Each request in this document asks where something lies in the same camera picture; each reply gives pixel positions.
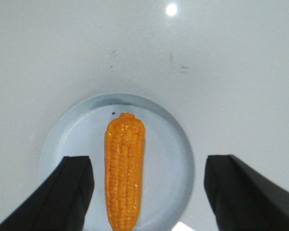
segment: corn cob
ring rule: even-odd
[[[105,198],[113,231],[131,231],[140,213],[145,127],[121,113],[105,133]]]

